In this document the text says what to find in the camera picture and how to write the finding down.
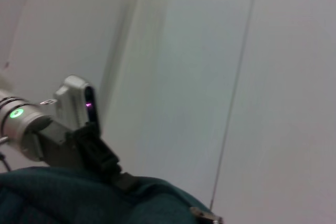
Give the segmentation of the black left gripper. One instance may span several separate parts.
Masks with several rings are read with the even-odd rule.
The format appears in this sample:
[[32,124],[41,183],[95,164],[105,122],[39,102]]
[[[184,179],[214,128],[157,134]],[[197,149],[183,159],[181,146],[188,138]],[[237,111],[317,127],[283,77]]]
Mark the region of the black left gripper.
[[51,123],[27,136],[27,153],[32,160],[51,167],[85,168],[122,191],[131,191],[139,183],[136,177],[122,171],[118,156],[101,139],[95,123],[87,122],[73,132],[62,124]]

